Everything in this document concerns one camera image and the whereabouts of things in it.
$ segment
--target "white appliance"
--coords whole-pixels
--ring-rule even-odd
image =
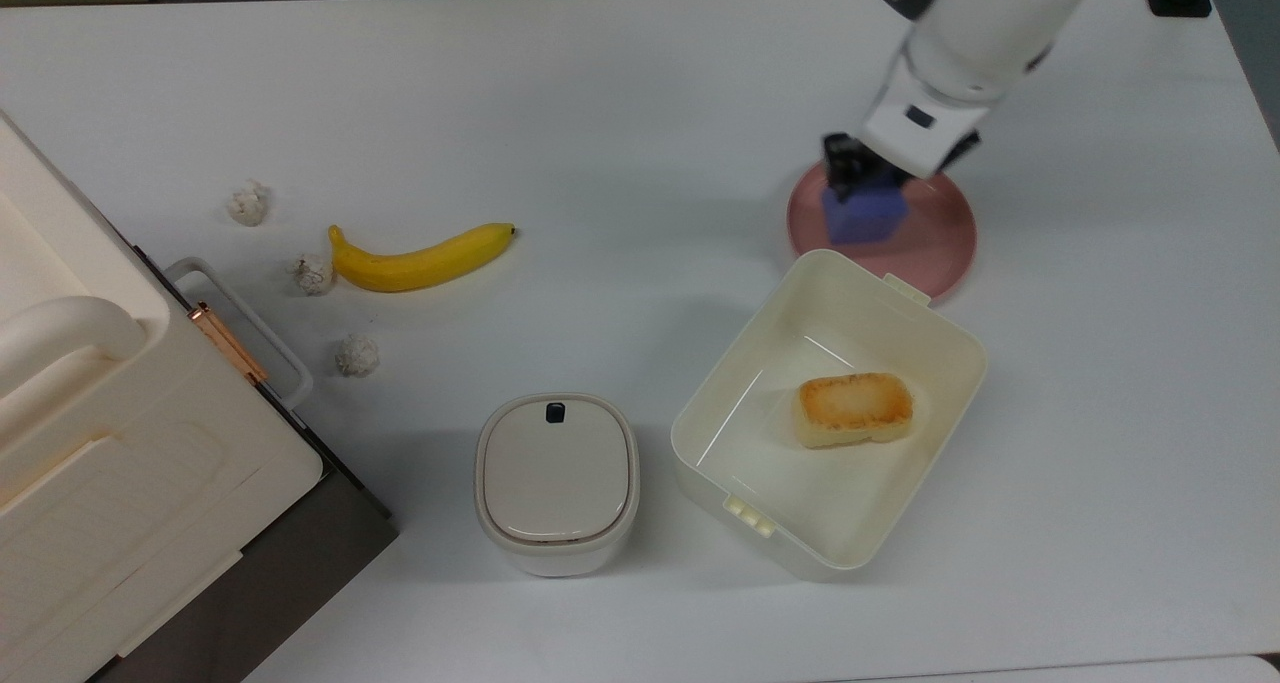
[[[247,366],[0,114],[0,680],[127,656],[319,481]]]

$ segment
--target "copper hinge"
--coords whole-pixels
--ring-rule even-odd
[[[187,313],[187,318],[191,318],[191,322],[196,324],[196,327],[200,327],[200,331],[209,338],[215,349],[223,354],[223,358],[228,359],[236,370],[239,370],[241,376],[252,384],[252,386],[266,381],[266,370],[244,350],[244,347],[241,345],[241,342],[236,340],[227,324],[221,322],[205,301],[197,301],[196,310]]]

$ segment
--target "storage box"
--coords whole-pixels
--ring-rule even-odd
[[[681,490],[799,578],[876,555],[987,371],[982,344],[896,278],[828,249],[801,256],[672,427]],[[896,373],[914,399],[892,443],[805,449],[791,399],[808,379]]]

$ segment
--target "dark gray base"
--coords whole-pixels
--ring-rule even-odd
[[[333,469],[243,559],[92,683],[238,683],[397,536]]]

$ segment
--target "small white container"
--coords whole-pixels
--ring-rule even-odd
[[[870,560],[987,371],[977,338],[928,301],[833,251],[796,260],[672,427],[685,495],[799,578],[827,581]],[[863,372],[906,384],[910,432],[801,446],[791,428],[796,388]]]
[[[639,496],[635,436],[598,396],[522,396],[480,434],[476,514],[526,573],[580,576],[608,563],[631,533]]]

